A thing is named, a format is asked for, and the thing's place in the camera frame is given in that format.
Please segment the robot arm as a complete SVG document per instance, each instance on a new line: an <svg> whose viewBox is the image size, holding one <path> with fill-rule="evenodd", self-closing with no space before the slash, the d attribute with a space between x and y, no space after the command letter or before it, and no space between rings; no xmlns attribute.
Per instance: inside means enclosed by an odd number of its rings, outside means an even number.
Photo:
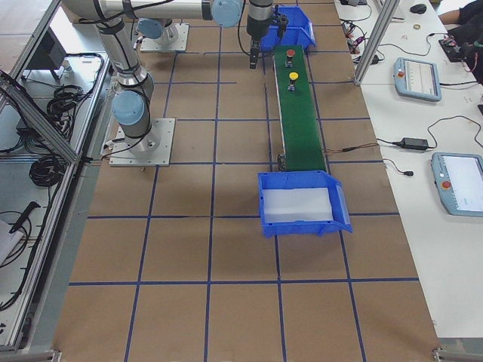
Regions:
<svg viewBox="0 0 483 362"><path fill-rule="evenodd" d="M203 19L232 27L239 23L245 9L243 1L63 1L62 5L76 15L81 24L97 27L123 90L141 89L148 78L137 52L129 48L130 39L124 32L125 18ZM272 1L250 1L247 9L250 67L254 69L261 52L261 39L268 34L269 26L276 25L284 35L288 18L278 12Z"/></svg>
<svg viewBox="0 0 483 362"><path fill-rule="evenodd" d="M137 28L142 36L160 45L172 44L179 38L178 30L171 18L140 18Z"/></svg>

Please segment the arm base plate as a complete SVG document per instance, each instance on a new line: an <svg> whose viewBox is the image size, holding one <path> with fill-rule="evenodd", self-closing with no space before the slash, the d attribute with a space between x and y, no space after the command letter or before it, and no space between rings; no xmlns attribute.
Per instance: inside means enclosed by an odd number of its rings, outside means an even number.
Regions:
<svg viewBox="0 0 483 362"><path fill-rule="evenodd" d="M140 46L142 53L185 52L189 34L188 23L172 23L159 38L144 38Z"/></svg>
<svg viewBox="0 0 483 362"><path fill-rule="evenodd" d="M125 137L118 127L116 136L124 138L113 146L109 156L112 167L168 167L174 138L175 118L154 118L150 132L140 141Z"/></svg>

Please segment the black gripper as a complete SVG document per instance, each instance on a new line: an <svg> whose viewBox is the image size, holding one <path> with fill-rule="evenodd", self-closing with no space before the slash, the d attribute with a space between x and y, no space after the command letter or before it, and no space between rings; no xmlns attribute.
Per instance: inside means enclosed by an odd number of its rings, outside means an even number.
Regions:
<svg viewBox="0 0 483 362"><path fill-rule="evenodd" d="M252 37L249 53L249 67L256 69L260 55L260 39L264 37L271 23L277 28L277 37L282 40L287 27L288 17L275 12L272 16L273 1L250 0L248 2L247 32Z"/></svg>

